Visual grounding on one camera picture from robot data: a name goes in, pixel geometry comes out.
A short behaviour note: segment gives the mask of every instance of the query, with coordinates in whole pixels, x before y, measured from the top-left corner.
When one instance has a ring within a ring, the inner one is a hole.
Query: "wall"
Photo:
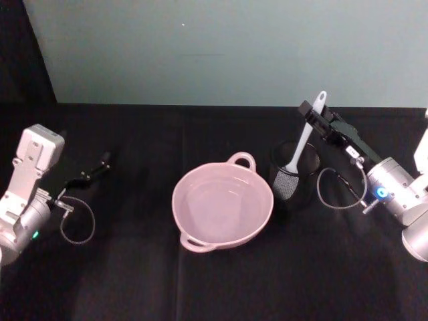
[[[26,0],[58,102],[425,106],[428,2]]]

